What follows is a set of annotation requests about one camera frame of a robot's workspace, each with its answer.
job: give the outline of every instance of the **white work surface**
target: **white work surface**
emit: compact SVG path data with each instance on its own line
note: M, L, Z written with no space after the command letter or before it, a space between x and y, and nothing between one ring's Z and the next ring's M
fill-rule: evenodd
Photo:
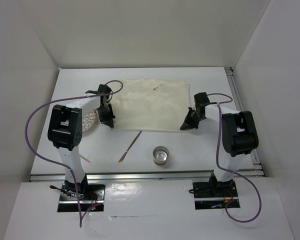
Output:
M79 228L77 212L58 213L60 193L49 182L22 183L5 240L293 240L273 178L251 178L262 197L259 217L231 220L224 209L195 210L191 180L107 183L104 212L88 213ZM61 182L54 182L60 187ZM236 179L241 220L258 211L258 198L244 179Z
M107 69L61 69L52 99L82 96L87 90L97 90L99 84L110 80L157 78L171 81L185 81L190 84L190 103L194 106L194 95L200 92L223 93L232 96L223 67L178 67L178 68L107 68ZM222 101L225 97L211 96L211 101ZM224 104L235 110L234 102ZM43 127L38 152L55 161L61 158L48 140L47 132L52 105L49 107ZM111 130L97 119L90 130L83 133L79 152L91 163L81 160L86 173L137 173L205 171L216 166L218 124L210 119L201 121L198 129L188 133L142 132L129 150L124 161L118 160L126 152L138 132ZM152 152L157 146L165 146L170 157L164 166L153 161ZM220 162L226 156L220 148ZM240 169L252 169L252 158L247 155ZM35 157L31 174L64 174L56 164Z

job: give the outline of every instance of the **wooden stick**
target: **wooden stick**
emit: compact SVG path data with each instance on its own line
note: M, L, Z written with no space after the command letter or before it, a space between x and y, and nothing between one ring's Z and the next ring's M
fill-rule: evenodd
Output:
M128 147L128 149L125 151L125 153L122 155L122 157L120 158L120 160L118 161L118 164L122 163L122 161L125 159L128 151L130 150L130 148L133 146L133 144L135 144L135 142L137 141L138 137L140 136L142 131L140 131L138 133L138 135L134 138L134 140L132 141L132 143L130 144L130 146Z
M91 163L87 158L85 158L84 156L80 155L80 158L86 160L88 163Z

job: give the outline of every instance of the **cream fabric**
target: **cream fabric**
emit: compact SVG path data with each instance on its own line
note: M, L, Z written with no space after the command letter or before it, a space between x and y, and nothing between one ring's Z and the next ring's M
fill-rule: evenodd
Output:
M111 100L114 129L181 132L190 106L188 83L154 78L122 80L123 89ZM113 91L119 83L110 85Z

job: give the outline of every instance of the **red wire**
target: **red wire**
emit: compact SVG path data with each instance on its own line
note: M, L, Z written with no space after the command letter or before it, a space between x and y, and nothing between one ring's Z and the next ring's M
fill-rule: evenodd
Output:
M234 196L232 195L232 193L228 189L226 191L230 194L231 200L234 199Z
M92 206L92 203L94 202L94 199L95 199L95 196L92 194L92 192L89 192L89 194L91 195L91 203L90 203L90 206L89 208Z

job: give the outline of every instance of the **metal frame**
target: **metal frame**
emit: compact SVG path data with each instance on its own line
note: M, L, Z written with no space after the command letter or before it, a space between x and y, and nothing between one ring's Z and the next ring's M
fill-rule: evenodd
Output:
M226 74L226 78L228 79L229 82L229 86L233 95L233 100L236 106L236 109L238 111L243 111L244 110L244 106L242 104L242 101L240 99L240 95L239 95L239 91L238 91L238 87L235 81L235 77L234 77L234 73L233 73L233 69L232 67L225 67L225 74ZM259 155L257 150L253 150L252 154L254 156L254 159L252 159L252 162L257 162L260 163L260 159L259 159Z
M233 95L233 100L238 111L243 110L243 105L239 97L238 88L231 67L224 68L229 86ZM256 150L253 150L252 169L241 169L238 172L246 177L264 177L264 171L259 161ZM129 182L129 181L149 181L149 180L185 180L208 181L212 170L205 171L177 171L177 172L139 172L139 173L88 173L89 184L106 182ZM51 182L64 181L64 174L31 175L30 182Z

